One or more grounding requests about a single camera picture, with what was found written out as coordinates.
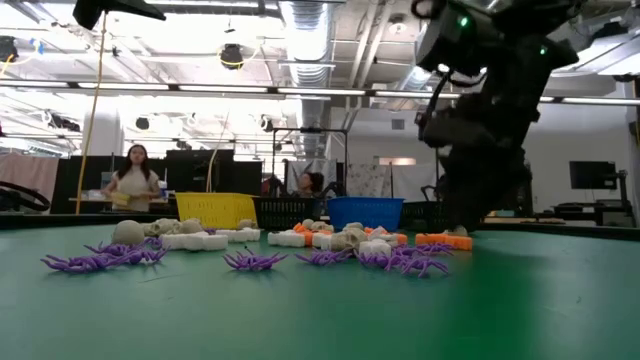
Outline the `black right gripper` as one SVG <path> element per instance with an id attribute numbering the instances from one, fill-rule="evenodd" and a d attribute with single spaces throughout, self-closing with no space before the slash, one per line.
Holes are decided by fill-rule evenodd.
<path id="1" fill-rule="evenodd" d="M 463 226 L 473 232 L 491 210 L 502 217 L 532 215 L 532 173 L 525 167 L 503 196 L 503 168 L 524 165 L 524 139 L 539 120 L 538 101 L 507 95 L 470 93 L 444 113 L 483 121 L 496 137 L 495 147 L 451 146 L 442 157 L 445 174 L 440 189 L 447 230 Z"/>

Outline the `black plastic basket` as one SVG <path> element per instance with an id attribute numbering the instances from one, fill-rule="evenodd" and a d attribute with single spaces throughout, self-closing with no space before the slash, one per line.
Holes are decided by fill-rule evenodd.
<path id="1" fill-rule="evenodd" d="M 320 202 L 313 198 L 253 198 L 257 225 L 264 230 L 287 230 L 319 217 Z"/>
<path id="2" fill-rule="evenodd" d="M 404 202 L 399 227 L 423 233 L 438 233 L 447 228 L 447 215 L 442 202 Z"/>

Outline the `blue plastic basket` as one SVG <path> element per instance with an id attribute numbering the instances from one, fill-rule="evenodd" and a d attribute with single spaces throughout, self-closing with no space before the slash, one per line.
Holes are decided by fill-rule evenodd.
<path id="1" fill-rule="evenodd" d="M 359 222 L 364 227 L 383 227 L 396 231 L 404 200 L 402 198 L 337 197 L 327 201 L 329 220 L 337 228 Z"/>

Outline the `yellow plastic basket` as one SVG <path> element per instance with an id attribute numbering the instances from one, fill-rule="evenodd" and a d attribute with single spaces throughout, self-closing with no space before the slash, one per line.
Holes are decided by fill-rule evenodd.
<path id="1" fill-rule="evenodd" d="M 239 193 L 175 194 L 181 221 L 198 219 L 206 228 L 235 229 L 241 220 L 256 222 L 253 197 Z"/>

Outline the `black computer monitor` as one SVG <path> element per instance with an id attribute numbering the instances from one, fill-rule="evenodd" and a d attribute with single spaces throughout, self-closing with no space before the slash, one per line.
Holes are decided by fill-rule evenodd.
<path id="1" fill-rule="evenodd" d="M 570 161 L 571 188 L 576 190 L 616 190 L 617 171 L 614 162 Z"/>

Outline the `black desk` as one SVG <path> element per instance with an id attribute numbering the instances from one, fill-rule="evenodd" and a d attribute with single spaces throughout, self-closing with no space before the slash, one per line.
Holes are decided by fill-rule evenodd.
<path id="1" fill-rule="evenodd" d="M 596 200 L 594 203 L 562 203 L 553 207 L 557 218 L 592 221 L 597 226 L 635 228 L 637 222 L 629 201 Z"/>

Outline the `black ceiling-hung device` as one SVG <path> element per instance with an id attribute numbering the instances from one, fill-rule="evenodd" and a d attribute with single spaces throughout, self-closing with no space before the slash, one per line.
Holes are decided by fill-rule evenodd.
<path id="1" fill-rule="evenodd" d="M 225 44 L 219 51 L 219 61 L 227 70 L 240 70 L 244 65 L 242 47 L 239 44 Z"/>

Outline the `white column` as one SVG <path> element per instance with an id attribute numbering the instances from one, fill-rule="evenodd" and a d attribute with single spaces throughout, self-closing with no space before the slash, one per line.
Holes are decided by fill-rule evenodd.
<path id="1" fill-rule="evenodd" d="M 83 151 L 87 156 L 121 156 L 124 150 L 124 130 L 120 113 L 117 110 L 97 109 L 94 114 L 92 130 L 89 130 L 91 111 L 84 116 L 82 142 L 88 137 L 88 149 Z"/>

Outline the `ceiling light strip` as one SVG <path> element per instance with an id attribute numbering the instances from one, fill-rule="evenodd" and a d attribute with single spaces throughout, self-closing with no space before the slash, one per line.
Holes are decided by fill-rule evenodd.
<path id="1" fill-rule="evenodd" d="M 433 92 L 374 90 L 374 89 L 337 89 L 337 88 L 300 88 L 256 85 L 184 85 L 155 83 L 96 83 L 52 80 L 0 80 L 0 89 L 50 91 L 60 93 L 89 93 L 98 89 L 100 94 L 109 95 L 167 95 L 167 96 L 301 96 L 304 99 L 365 97 L 383 99 L 427 100 Z"/>

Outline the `white patterned sheet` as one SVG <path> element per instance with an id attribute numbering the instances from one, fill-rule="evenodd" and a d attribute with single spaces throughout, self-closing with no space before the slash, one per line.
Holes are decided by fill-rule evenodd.
<path id="1" fill-rule="evenodd" d="M 405 202 L 424 201 L 424 186 L 437 180 L 436 165 L 349 164 L 346 192 L 349 196 L 401 198 Z"/>

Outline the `person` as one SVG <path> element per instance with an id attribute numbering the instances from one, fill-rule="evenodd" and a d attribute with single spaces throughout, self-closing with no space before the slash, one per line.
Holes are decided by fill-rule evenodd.
<path id="1" fill-rule="evenodd" d="M 323 191 L 324 175 L 319 172 L 305 172 L 298 181 L 298 188 L 292 193 L 298 198 L 319 198 Z"/>
<path id="2" fill-rule="evenodd" d="M 122 166 L 111 175 L 102 193 L 110 198 L 113 192 L 130 196 L 127 207 L 112 205 L 114 211 L 143 212 L 150 209 L 149 202 L 160 197 L 159 176 L 148 166 L 148 156 L 143 145 L 133 145 Z"/>

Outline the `pink curtain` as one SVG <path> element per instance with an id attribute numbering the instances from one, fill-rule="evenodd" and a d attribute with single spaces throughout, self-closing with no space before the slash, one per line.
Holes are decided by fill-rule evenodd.
<path id="1" fill-rule="evenodd" d="M 59 158 L 36 157 L 21 155 L 18 153 L 0 154 L 0 182 L 12 183 L 44 196 L 49 201 L 47 210 L 33 210 L 24 205 L 16 205 L 12 199 L 0 194 L 0 212 L 25 212 L 49 214 L 56 183 L 56 175 Z M 34 201 L 36 205 L 42 202 L 33 195 L 21 193 L 0 186 L 0 190 L 6 190 L 10 195 L 21 195 L 23 198 Z"/>

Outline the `wooden work table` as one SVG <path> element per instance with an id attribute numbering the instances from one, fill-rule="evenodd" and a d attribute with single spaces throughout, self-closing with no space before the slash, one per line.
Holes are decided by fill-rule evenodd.
<path id="1" fill-rule="evenodd" d="M 70 197 L 68 198 L 69 202 L 76 202 L 77 198 Z M 104 203 L 104 204 L 114 204 L 114 201 L 111 198 L 85 198 L 82 197 L 80 199 L 81 203 Z M 166 199 L 152 199 L 149 202 L 150 206 L 166 206 L 169 204 L 169 201 Z"/>

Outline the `black hoop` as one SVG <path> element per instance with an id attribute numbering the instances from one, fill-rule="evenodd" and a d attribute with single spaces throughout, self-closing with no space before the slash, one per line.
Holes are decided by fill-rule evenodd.
<path id="1" fill-rule="evenodd" d="M 0 212 L 42 213 L 50 207 L 50 201 L 38 191 L 0 181 Z"/>

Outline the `silver ventilation duct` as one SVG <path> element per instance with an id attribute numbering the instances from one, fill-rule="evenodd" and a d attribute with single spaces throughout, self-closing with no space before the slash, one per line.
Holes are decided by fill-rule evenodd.
<path id="1" fill-rule="evenodd" d="M 280 1 L 285 22 L 288 60 L 305 63 L 290 65 L 295 87 L 326 88 L 330 68 L 320 65 L 328 62 L 332 30 L 333 5 L 316 1 Z M 300 100 L 296 110 L 299 127 L 327 128 L 329 110 L 323 100 Z M 305 157 L 318 157 L 324 152 L 325 134 L 301 134 Z"/>

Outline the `black partition wall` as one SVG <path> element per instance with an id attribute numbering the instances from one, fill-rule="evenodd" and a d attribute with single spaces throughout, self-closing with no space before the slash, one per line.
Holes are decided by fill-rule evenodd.
<path id="1" fill-rule="evenodd" d="M 211 160 L 211 150 L 170 150 L 163 159 L 151 158 L 147 164 L 167 188 L 175 192 L 203 192 L 206 181 L 212 190 L 223 193 L 241 193 L 258 196 L 261 193 L 263 163 L 237 161 L 229 150 L 220 150 Z M 84 190 L 99 190 L 124 163 L 123 156 L 90 156 L 87 159 L 82 183 Z M 81 158 L 73 156 L 59 161 L 50 212 L 75 212 L 77 181 Z"/>

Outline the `black metal frame stand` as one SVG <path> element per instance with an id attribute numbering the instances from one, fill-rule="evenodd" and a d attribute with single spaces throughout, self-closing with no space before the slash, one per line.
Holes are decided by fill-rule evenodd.
<path id="1" fill-rule="evenodd" d="M 348 152 L 348 131 L 345 129 L 331 129 L 331 128 L 321 128 L 321 127 L 274 127 L 272 129 L 272 140 L 271 140 L 271 151 L 272 151 L 272 162 L 271 162 L 271 171 L 272 176 L 269 178 L 269 196 L 272 198 L 278 197 L 278 191 L 280 186 L 277 184 L 277 177 L 275 175 L 275 156 L 276 156 L 276 144 L 279 143 L 276 140 L 277 133 L 279 131 L 286 131 L 287 134 L 285 137 L 290 135 L 292 132 L 299 132 L 302 134 L 333 134 L 339 133 L 342 135 L 342 146 L 344 149 L 344 161 L 343 161 L 343 181 L 337 182 L 335 185 L 329 185 L 328 188 L 333 190 L 338 197 L 344 197 L 347 195 L 346 187 L 347 187 L 347 175 L 348 175 L 348 161 L 349 161 L 349 152 Z"/>

